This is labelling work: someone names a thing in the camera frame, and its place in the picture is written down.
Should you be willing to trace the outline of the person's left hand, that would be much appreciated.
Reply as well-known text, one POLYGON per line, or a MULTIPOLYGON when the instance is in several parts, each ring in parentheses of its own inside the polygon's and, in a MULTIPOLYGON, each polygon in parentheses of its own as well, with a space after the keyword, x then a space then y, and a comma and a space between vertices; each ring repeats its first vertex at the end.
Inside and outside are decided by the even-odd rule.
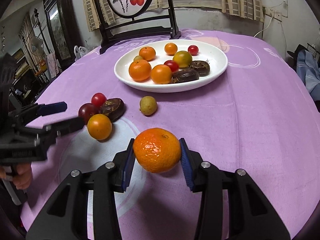
POLYGON ((27 189, 30 186, 33 177, 31 163, 17 164, 16 172, 17 174, 15 176, 8 175, 4 167, 1 166, 1 179, 13 182, 18 190, 27 189))

